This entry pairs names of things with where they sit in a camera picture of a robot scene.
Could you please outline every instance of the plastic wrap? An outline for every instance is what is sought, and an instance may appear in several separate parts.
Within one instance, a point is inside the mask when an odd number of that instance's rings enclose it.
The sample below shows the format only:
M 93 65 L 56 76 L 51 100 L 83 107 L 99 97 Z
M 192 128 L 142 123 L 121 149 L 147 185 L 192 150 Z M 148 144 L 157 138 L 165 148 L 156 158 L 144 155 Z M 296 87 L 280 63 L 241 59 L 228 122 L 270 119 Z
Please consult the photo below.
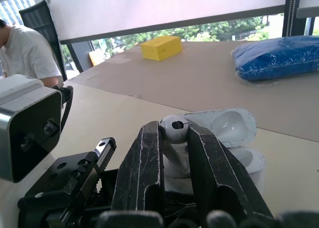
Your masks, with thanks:
M 232 53 L 236 75 L 269 80 L 319 70 L 319 37 L 290 36 L 238 46 Z

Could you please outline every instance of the table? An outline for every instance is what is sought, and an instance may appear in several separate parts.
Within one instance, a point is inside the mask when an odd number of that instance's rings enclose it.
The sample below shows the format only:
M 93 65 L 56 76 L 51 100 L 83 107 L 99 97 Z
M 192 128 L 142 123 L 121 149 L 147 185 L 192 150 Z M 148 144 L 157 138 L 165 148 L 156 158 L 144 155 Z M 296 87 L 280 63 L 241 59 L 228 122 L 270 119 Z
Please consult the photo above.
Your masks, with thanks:
M 243 43 L 185 42 L 161 62 L 144 59 L 136 46 L 71 81 L 193 112 L 244 108 L 259 128 L 319 142 L 319 73 L 259 87 L 243 83 L 231 56 Z
M 141 126 L 169 114 L 186 112 L 67 84 L 74 87 L 74 104 L 61 140 L 52 152 L 54 157 L 92 150 L 101 138 L 112 136 L 118 148 L 108 169 L 118 168 Z M 258 129 L 250 147 L 266 158 L 263 197 L 273 214 L 283 210 L 319 209 L 319 143 Z

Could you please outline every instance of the black chair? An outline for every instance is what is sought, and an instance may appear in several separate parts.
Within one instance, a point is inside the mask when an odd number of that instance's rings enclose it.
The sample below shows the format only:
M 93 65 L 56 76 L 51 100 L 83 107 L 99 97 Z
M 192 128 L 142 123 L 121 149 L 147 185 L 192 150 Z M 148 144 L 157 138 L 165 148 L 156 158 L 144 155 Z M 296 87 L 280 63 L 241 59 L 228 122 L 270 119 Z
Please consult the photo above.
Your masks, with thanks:
M 61 44 L 55 30 L 48 3 L 49 0 L 43 0 L 33 6 L 20 10 L 19 13 L 26 27 L 38 31 L 49 42 L 60 67 L 63 81 L 66 81 L 67 77 L 61 53 Z

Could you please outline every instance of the person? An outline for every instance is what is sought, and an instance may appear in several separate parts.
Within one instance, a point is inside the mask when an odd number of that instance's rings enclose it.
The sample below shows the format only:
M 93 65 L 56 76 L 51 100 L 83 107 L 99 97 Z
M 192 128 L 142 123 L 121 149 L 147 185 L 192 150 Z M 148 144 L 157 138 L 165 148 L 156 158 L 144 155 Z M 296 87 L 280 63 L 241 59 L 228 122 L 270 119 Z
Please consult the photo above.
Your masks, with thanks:
M 40 79 L 52 87 L 62 81 L 47 40 L 25 26 L 8 25 L 0 19 L 0 61 L 3 77 L 15 74 Z

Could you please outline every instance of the yellow box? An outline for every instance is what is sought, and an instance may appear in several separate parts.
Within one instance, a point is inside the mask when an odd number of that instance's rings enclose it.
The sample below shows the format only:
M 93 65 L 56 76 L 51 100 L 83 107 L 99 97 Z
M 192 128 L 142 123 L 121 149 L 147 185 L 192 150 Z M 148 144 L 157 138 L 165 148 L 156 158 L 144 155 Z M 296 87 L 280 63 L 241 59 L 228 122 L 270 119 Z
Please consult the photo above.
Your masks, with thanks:
M 161 61 L 179 53 L 182 50 L 178 36 L 163 35 L 141 44 L 143 57 Z

